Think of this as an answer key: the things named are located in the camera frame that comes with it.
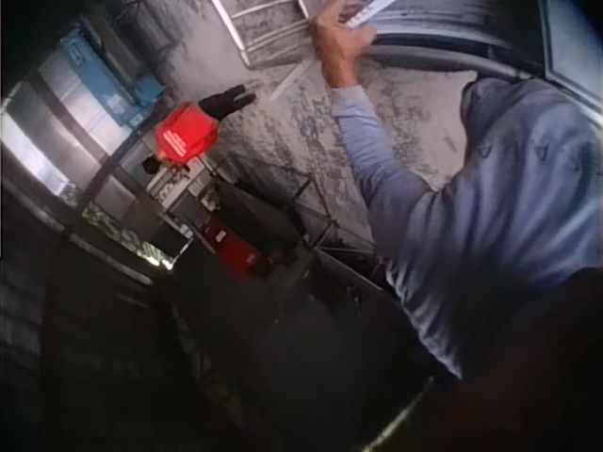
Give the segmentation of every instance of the man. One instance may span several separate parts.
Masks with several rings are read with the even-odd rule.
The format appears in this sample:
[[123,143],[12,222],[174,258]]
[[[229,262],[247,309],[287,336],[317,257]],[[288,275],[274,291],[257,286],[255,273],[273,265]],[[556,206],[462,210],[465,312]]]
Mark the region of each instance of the man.
[[209,96],[195,105],[179,105],[157,128],[159,153],[142,162],[149,174],[162,164],[186,167],[187,162],[211,148],[218,139],[220,121],[255,101],[243,85]]
[[482,79],[461,104],[465,167],[432,191],[396,160],[358,83],[375,29],[345,27],[348,15],[335,0],[312,26],[334,117],[389,281],[422,343],[460,378],[572,274],[602,265],[600,144],[548,84]]

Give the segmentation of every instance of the metal frame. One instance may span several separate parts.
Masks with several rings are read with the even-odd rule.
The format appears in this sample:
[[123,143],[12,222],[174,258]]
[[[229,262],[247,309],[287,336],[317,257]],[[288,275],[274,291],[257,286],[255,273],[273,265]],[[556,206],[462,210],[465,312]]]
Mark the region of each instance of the metal frame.
[[[303,3],[303,0],[272,0],[271,2],[262,4],[262,5],[257,5],[255,7],[243,9],[242,11],[236,12],[233,15],[228,14],[228,11],[226,11],[226,8],[221,3],[221,0],[211,0],[211,2],[214,5],[214,8],[216,9],[216,11],[218,12],[220,18],[224,22],[226,29],[228,29],[228,32],[230,33],[230,36],[233,39],[233,42],[235,43],[235,46],[239,51],[239,54],[241,56],[241,59],[243,60],[243,63],[245,63],[245,66],[247,66],[248,69],[255,70],[255,69],[260,69],[262,67],[265,67],[265,66],[269,65],[270,63],[276,62],[280,57],[285,56],[289,52],[311,43],[311,41],[309,39],[299,40],[295,44],[287,46],[286,48],[273,53],[267,61],[262,61],[260,63],[252,63],[250,54],[252,54],[253,52],[256,52],[256,51],[266,47],[267,45],[272,44],[273,42],[276,42],[289,35],[292,35],[299,31],[303,31],[305,29],[305,27],[308,26],[309,20],[310,20],[310,15],[308,13],[307,6]],[[241,19],[242,17],[248,16],[250,14],[254,14],[256,12],[264,11],[266,9],[270,9],[270,8],[274,8],[274,7],[278,7],[278,6],[286,5],[286,4],[298,5],[298,7],[300,7],[301,14],[303,15],[303,19],[301,19],[297,22],[294,22],[292,24],[287,24],[285,26],[282,26],[281,28],[272,30],[258,38],[255,38],[255,39],[247,41],[247,42],[241,38],[240,34],[238,33],[238,30],[236,29],[235,21]]]

